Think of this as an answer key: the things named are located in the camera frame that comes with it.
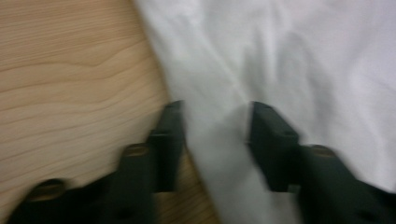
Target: light brown wood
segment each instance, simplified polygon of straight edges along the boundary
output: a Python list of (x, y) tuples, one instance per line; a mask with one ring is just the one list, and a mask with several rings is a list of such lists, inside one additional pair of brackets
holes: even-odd
[[(143, 141), (168, 100), (131, 2), (0, 1), (0, 222), (41, 180), (81, 185), (114, 169), (120, 148)], [(159, 196), (163, 223), (191, 218), (177, 216), (179, 204), (197, 211), (188, 223), (216, 220), (183, 164), (181, 192)], [(190, 194), (196, 201), (175, 203)]]

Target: wood grain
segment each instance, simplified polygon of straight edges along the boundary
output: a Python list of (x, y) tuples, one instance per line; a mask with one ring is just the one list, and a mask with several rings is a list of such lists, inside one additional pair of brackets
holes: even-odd
[[(43, 179), (80, 185), (114, 169), (120, 148), (143, 141), (169, 101), (160, 70), (127, 0), (0, 1), (0, 221)], [(196, 220), (216, 220), (183, 164), (176, 195), (195, 192)], [(159, 197), (163, 223), (186, 220), (175, 209), (187, 204)]]

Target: white cloth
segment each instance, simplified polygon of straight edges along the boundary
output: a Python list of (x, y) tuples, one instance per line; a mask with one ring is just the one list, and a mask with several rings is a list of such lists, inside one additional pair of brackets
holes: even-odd
[(223, 223), (296, 223), (244, 145), (249, 102), (396, 190), (396, 2), (137, 0)]

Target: black mechanical part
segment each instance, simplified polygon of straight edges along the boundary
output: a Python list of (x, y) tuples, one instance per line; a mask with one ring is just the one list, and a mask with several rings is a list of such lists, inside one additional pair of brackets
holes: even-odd
[(65, 180), (46, 180), (28, 192), (7, 224), (151, 224), (152, 194), (174, 191), (184, 147), (181, 102), (165, 107), (146, 143), (126, 147), (117, 170), (70, 189)]
[(336, 153), (302, 147), (298, 134), (269, 105), (253, 103), (248, 145), (271, 191), (298, 185), (305, 224), (396, 223), (395, 196), (357, 180)]

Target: white fabric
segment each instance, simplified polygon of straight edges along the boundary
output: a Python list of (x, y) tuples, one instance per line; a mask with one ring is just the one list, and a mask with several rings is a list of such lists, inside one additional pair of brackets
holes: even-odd
[(396, 190), (396, 2), (137, 0), (223, 223), (296, 223), (244, 142), (250, 101)]

